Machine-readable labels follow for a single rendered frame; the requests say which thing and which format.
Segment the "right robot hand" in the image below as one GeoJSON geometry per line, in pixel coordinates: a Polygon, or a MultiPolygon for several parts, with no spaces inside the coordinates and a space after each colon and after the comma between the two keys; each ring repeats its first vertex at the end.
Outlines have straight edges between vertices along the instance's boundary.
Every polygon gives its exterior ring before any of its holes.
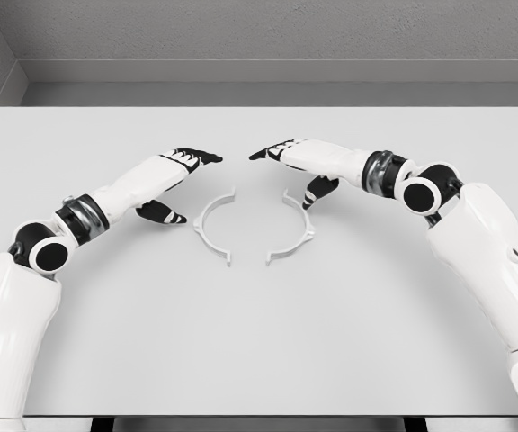
{"type": "Polygon", "coordinates": [[[306,211],[338,187],[342,164],[351,154],[347,148],[317,139],[289,139],[263,148],[249,159],[270,158],[287,167],[315,174],[304,194],[302,208],[306,211]]]}

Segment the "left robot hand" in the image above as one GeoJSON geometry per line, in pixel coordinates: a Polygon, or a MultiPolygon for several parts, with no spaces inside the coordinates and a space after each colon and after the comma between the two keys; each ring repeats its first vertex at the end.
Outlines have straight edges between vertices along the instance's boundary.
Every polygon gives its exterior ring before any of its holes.
{"type": "Polygon", "coordinates": [[[156,198],[179,185],[199,167],[219,163],[223,157],[194,148],[174,148],[148,158],[126,175],[126,185],[136,214],[165,225],[184,224],[185,216],[156,198]]]}

